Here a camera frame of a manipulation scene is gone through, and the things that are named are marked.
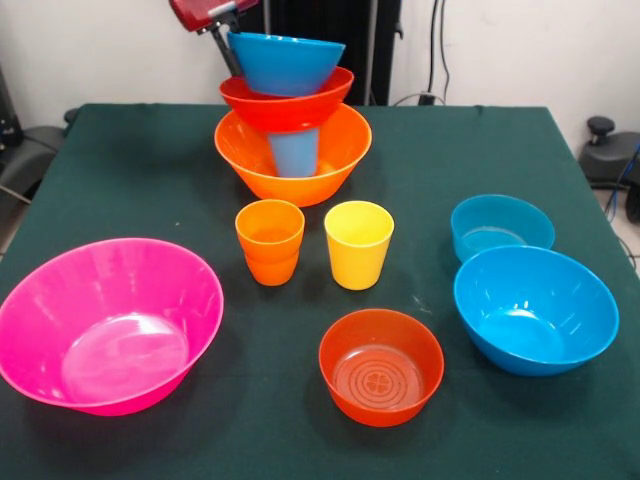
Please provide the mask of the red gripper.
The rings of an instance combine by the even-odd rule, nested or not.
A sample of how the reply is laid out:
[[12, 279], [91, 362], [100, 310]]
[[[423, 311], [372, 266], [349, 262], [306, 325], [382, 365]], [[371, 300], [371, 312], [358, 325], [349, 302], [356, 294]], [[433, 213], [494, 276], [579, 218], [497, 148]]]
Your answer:
[[222, 25], [232, 33], [240, 33], [241, 13], [256, 6], [258, 0], [170, 0], [169, 5], [181, 25], [188, 32], [211, 35], [232, 77], [242, 77], [243, 70], [233, 50], [221, 33]]

